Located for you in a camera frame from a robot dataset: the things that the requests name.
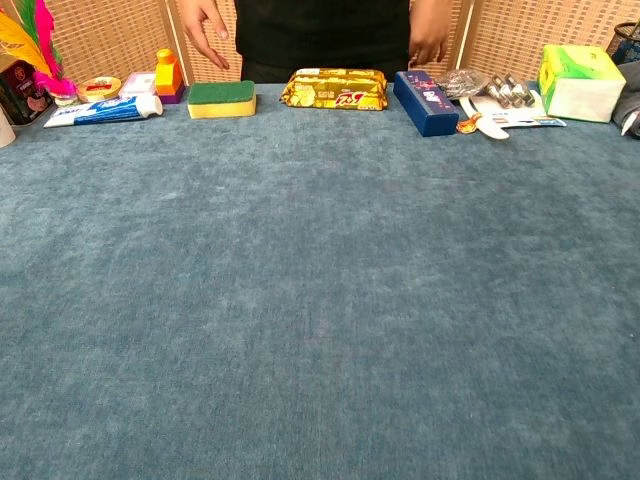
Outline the person's left hand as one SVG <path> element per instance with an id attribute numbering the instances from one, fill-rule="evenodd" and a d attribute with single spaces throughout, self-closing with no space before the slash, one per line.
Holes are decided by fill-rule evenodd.
<path id="1" fill-rule="evenodd" d="M 452 1 L 415 0 L 409 10 L 409 67 L 441 62 L 447 52 Z"/>

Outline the person's right hand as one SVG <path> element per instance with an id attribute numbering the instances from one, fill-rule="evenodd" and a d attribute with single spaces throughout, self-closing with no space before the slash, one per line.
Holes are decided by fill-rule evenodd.
<path id="1" fill-rule="evenodd" d="M 205 33 L 205 23 L 209 22 L 220 40 L 230 39 L 217 2 L 184 0 L 181 2 L 181 6 L 185 32 L 196 50 L 220 70 L 229 70 L 228 60 L 211 46 Z"/>

